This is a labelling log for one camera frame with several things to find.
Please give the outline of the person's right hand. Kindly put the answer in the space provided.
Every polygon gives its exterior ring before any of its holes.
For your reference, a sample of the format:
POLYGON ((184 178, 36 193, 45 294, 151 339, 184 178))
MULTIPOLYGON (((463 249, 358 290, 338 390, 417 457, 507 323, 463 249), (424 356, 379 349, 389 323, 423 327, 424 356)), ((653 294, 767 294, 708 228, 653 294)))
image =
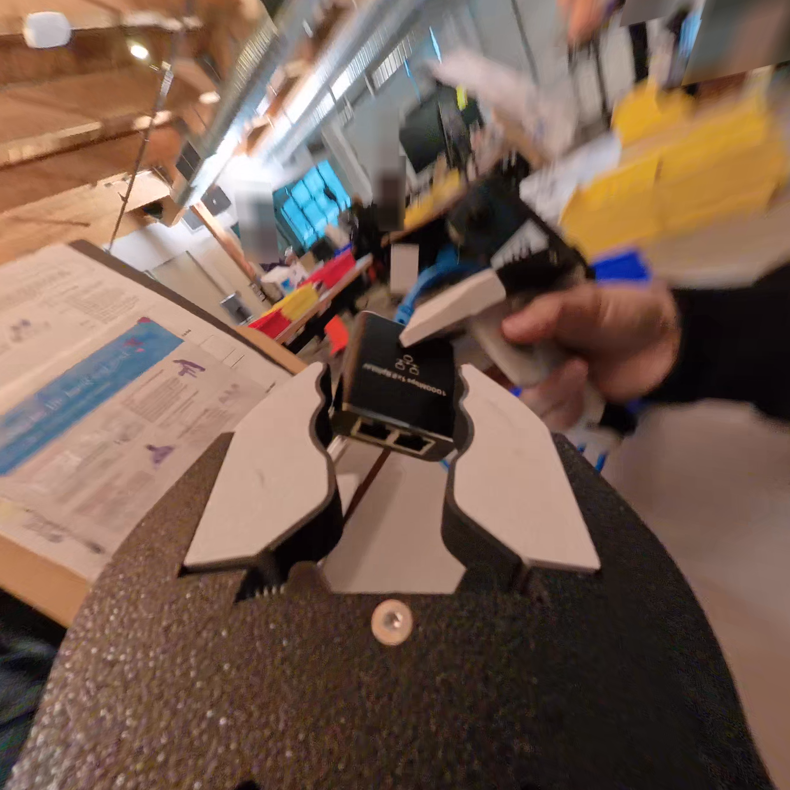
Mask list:
POLYGON ((502 321, 511 343, 550 343, 566 361, 520 399, 555 432, 571 429, 592 388, 613 404, 654 390, 673 368, 681 326, 672 292, 645 286, 584 283, 546 293, 502 321))

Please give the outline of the black monitor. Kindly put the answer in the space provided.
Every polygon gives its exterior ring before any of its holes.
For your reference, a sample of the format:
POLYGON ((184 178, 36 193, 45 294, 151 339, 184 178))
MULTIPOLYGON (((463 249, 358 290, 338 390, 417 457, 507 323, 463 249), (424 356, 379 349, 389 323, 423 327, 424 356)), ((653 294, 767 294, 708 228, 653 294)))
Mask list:
POLYGON ((400 123, 398 139, 415 174, 433 166, 446 150, 435 100, 413 107, 400 123))

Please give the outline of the black network splitter box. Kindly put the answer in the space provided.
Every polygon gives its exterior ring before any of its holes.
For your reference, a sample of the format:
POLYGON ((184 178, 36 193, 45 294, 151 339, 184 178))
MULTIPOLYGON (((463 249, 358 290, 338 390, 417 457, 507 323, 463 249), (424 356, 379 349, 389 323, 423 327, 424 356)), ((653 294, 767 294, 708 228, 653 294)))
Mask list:
POLYGON ((357 314, 331 407, 334 434, 428 462, 453 450, 456 363, 443 338, 406 348, 404 326, 357 314))

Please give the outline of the person's right forearm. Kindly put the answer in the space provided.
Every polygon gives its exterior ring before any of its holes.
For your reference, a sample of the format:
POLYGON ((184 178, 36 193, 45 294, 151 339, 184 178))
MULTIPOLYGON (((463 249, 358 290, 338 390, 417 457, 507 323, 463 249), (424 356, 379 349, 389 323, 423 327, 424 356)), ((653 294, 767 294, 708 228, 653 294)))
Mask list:
POLYGON ((737 288, 677 288, 677 360, 648 399, 729 400, 789 421, 789 263, 737 288))

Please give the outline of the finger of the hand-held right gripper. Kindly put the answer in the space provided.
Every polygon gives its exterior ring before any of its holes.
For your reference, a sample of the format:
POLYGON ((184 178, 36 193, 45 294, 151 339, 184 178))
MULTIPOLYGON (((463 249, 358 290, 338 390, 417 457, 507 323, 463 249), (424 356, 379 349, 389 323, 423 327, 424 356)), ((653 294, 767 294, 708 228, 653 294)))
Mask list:
POLYGON ((499 273, 482 270, 420 304, 400 332, 400 345, 410 348, 504 302, 506 297, 499 273))
POLYGON ((514 343, 502 322, 511 311, 483 311, 470 319, 470 333, 483 352, 518 387, 535 387, 566 362, 566 354, 548 341, 514 343))

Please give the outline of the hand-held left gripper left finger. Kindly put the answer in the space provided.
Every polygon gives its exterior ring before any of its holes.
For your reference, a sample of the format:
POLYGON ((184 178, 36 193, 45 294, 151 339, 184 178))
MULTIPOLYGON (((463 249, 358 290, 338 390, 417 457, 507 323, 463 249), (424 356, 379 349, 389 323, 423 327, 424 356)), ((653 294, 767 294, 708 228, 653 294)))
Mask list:
POLYGON ((341 499, 328 452, 331 384, 330 369, 315 362, 242 418, 184 568, 253 567, 296 534, 301 557, 312 561, 337 544, 341 499))

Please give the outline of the yellow plastic bin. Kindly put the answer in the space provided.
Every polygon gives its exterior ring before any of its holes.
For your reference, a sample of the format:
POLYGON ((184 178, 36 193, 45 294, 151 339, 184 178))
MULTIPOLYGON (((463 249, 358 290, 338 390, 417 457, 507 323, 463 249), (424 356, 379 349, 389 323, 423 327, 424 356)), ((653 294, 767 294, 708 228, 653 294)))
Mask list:
POLYGON ((699 103, 648 81, 616 106, 617 165, 578 186, 559 227, 587 259, 766 209, 788 144, 764 90, 699 103))

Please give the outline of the white ceiling device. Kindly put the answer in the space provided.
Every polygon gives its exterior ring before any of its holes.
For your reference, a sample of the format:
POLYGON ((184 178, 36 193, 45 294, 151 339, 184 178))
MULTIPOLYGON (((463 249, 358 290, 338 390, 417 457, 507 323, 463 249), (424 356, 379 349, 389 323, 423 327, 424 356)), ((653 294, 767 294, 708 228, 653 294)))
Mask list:
POLYGON ((27 14, 22 25, 22 36, 28 48, 48 50, 67 45, 73 28, 62 12, 40 11, 27 14))

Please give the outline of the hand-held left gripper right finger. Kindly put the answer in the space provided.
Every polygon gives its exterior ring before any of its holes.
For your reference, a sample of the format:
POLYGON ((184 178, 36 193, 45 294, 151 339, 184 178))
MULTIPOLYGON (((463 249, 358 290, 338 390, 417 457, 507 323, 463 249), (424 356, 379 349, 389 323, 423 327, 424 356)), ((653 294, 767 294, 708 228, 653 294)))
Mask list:
POLYGON ((441 516, 466 569, 597 572, 601 562, 551 432, 470 364, 458 369, 457 455, 441 516))

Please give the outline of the teal wall screen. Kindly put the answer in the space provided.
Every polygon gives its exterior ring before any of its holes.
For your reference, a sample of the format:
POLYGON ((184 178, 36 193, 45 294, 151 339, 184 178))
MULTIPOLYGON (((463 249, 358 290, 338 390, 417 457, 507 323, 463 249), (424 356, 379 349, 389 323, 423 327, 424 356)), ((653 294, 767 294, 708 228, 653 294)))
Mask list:
POLYGON ((337 225, 351 196, 328 160, 321 160, 295 182, 273 192, 275 217, 289 242, 307 250, 337 225))

